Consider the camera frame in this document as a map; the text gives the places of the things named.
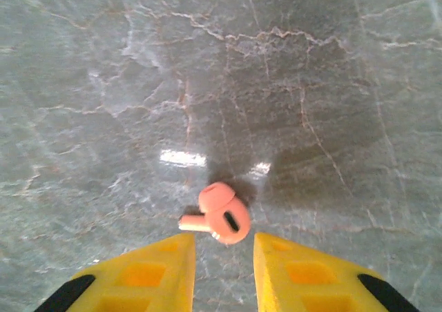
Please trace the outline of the coral earbud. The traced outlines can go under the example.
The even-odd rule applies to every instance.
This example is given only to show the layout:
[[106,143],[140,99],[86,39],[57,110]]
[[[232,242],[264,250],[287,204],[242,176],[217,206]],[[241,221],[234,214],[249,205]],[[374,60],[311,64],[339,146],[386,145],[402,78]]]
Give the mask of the coral earbud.
[[178,227],[182,231],[210,233],[223,244],[237,244],[249,233],[249,211],[236,192],[224,182],[204,188],[198,197],[199,215],[183,215]]

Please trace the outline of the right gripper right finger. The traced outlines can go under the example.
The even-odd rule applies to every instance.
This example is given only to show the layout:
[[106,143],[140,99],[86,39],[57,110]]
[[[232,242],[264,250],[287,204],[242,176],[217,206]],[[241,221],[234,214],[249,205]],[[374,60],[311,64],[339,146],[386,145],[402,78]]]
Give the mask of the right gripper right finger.
[[258,312],[420,312],[377,272],[268,233],[256,233]]

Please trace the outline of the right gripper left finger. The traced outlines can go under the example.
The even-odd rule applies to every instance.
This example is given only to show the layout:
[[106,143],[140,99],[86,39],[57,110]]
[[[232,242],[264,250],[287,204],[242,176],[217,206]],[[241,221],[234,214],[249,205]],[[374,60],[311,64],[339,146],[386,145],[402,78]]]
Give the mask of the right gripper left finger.
[[192,312],[195,237],[182,233],[81,270],[34,312]]

